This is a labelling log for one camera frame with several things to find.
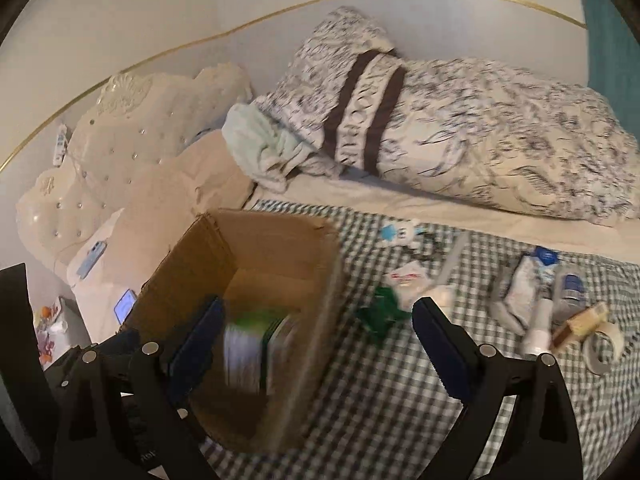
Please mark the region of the brown yellow carton box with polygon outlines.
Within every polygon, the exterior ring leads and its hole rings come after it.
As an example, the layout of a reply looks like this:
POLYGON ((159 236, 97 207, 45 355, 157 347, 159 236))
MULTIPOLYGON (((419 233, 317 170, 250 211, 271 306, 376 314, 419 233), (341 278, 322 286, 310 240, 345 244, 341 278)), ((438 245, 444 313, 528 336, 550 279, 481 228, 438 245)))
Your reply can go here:
POLYGON ((553 333, 551 352, 561 354, 571 344, 584 341, 607 320, 608 305, 604 301, 599 301, 592 307, 576 313, 553 333))

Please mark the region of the white green medicine box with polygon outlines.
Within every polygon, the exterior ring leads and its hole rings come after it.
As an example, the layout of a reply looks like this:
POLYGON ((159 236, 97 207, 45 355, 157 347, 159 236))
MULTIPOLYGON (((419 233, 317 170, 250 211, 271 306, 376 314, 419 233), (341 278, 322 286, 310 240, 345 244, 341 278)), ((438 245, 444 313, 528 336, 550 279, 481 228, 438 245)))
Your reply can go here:
POLYGON ((272 396, 285 367, 297 318, 278 311, 244 314, 224 330, 224 378, 231 389, 272 396))

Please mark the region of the clear plastic water bottle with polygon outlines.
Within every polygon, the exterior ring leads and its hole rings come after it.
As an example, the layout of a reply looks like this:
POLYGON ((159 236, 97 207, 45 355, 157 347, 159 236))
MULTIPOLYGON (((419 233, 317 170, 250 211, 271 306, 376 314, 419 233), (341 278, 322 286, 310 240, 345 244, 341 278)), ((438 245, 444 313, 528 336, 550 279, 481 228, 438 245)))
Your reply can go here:
POLYGON ((586 307, 587 293, 582 272, 563 263, 555 271, 552 323, 560 325, 586 307))

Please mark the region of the navy white tissue pack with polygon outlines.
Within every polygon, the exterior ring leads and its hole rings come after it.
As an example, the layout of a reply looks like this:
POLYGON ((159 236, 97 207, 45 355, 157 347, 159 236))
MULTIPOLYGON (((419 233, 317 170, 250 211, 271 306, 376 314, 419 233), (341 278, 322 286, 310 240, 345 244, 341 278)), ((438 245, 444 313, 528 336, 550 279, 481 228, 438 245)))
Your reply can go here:
POLYGON ((538 257, 520 255, 495 278, 489 313, 509 332, 524 336, 541 300, 552 302, 552 278, 538 257))

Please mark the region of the white long-handled bath sponge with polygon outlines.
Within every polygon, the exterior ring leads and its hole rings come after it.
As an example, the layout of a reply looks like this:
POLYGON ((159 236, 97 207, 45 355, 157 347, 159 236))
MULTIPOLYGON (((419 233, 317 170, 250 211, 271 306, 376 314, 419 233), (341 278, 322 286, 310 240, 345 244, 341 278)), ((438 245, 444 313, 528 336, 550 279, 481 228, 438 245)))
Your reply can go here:
POLYGON ((454 297, 456 296, 454 286, 449 284, 449 280, 458 265, 463 249, 469 243, 469 238, 470 233, 468 231, 463 231, 458 235, 442 263, 439 274, 421 292, 421 297, 431 298, 446 315, 452 311, 454 297))

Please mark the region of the green plastic bag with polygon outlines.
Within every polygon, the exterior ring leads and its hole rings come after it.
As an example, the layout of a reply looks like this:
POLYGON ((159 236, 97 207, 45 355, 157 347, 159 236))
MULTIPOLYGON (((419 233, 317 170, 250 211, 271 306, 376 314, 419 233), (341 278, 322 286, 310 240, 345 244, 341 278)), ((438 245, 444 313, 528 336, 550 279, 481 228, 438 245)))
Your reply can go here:
POLYGON ((393 289, 378 286, 371 303, 356 310, 356 318, 366 330, 369 338, 379 347, 382 346, 390 329, 398 322, 407 321, 411 313, 402 310, 393 289))

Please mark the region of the white plush toy blue star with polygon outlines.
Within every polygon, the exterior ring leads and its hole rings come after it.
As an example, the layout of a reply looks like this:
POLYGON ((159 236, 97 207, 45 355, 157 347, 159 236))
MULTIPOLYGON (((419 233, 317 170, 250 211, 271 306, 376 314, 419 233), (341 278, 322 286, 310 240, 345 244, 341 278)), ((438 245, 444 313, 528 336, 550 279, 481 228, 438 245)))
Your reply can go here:
POLYGON ((383 246, 417 248, 421 244, 424 225, 416 220, 385 222, 378 231, 378 240, 383 246))

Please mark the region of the white tape roll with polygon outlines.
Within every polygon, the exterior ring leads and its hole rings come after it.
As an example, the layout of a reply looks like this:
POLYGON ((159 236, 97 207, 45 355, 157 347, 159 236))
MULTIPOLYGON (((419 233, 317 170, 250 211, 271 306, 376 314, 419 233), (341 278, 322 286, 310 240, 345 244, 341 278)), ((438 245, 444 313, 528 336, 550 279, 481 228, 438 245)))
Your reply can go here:
POLYGON ((620 362, 625 348, 625 338, 620 326, 601 323, 582 344, 582 358, 591 374, 603 376, 620 362))

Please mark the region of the blue smartphone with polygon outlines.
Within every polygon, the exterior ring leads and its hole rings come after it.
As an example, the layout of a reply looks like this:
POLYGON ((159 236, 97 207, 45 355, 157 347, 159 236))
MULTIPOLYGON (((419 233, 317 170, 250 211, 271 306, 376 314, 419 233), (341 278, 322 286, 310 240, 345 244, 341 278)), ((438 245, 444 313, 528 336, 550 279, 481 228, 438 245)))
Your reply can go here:
POLYGON ((80 266, 76 271, 78 278, 84 280, 91 272, 96 263, 103 256, 107 248, 107 242, 105 240, 99 240, 94 244, 91 249, 85 255, 84 260, 81 261, 80 266))

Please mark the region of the small blue tissue packet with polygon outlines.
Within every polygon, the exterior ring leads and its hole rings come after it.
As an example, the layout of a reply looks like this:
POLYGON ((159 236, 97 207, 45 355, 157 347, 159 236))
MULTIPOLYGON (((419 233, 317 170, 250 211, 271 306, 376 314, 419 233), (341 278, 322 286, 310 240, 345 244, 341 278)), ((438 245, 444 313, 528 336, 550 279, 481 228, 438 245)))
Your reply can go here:
POLYGON ((559 261, 559 254, 557 252, 542 246, 535 247, 533 256, 538 260, 542 268, 552 268, 552 266, 555 266, 559 261))

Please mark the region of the brown cardboard box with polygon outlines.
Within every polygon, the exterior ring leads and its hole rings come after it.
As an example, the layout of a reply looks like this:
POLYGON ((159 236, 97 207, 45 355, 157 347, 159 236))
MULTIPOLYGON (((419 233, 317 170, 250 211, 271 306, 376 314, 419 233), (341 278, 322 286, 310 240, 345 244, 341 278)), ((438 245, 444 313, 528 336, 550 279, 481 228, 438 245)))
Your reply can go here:
POLYGON ((125 325, 144 342, 165 342, 214 298, 227 326, 282 315, 286 346, 266 366, 266 390, 232 385, 218 336, 189 400, 206 434, 228 450, 285 452, 303 440, 333 347, 342 281, 338 231, 328 220, 219 209, 196 219, 163 258, 125 325))

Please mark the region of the white power strip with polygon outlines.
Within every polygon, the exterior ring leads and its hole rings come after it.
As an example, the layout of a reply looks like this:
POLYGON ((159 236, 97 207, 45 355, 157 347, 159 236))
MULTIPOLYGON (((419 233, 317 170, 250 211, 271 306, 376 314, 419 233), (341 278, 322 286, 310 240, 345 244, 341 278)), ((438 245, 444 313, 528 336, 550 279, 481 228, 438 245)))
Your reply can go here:
POLYGON ((61 124, 58 126, 58 131, 56 132, 52 164, 55 167, 59 167, 64 162, 64 158, 67 152, 67 133, 68 128, 66 125, 61 124))

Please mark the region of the pale green towel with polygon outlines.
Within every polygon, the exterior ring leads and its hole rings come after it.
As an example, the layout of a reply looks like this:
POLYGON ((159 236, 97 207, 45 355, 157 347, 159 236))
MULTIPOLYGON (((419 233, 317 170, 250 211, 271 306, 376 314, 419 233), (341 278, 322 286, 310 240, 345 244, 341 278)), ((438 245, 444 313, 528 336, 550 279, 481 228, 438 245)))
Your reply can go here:
POLYGON ((284 193, 288 175, 295 169, 310 174, 326 171, 323 160, 308 144, 254 104, 234 104, 221 133, 244 174, 269 191, 284 193))

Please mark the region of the floral patterned pillow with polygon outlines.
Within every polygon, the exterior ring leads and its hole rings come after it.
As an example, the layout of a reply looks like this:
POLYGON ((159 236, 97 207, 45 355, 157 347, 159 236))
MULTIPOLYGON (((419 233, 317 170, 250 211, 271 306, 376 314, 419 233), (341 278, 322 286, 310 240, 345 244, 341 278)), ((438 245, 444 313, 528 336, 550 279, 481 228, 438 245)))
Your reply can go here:
POLYGON ((599 93, 482 58, 407 60, 342 6, 257 107, 343 167, 519 214, 639 213, 639 147, 599 93))

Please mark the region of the teal curtain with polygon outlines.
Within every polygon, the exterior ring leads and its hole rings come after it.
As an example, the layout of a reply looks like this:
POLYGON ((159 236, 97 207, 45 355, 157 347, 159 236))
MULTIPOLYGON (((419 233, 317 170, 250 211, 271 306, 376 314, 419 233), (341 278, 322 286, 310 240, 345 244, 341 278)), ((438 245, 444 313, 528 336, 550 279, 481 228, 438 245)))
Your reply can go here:
POLYGON ((622 127, 639 137, 639 44, 611 0, 582 0, 588 37, 588 86, 622 127))

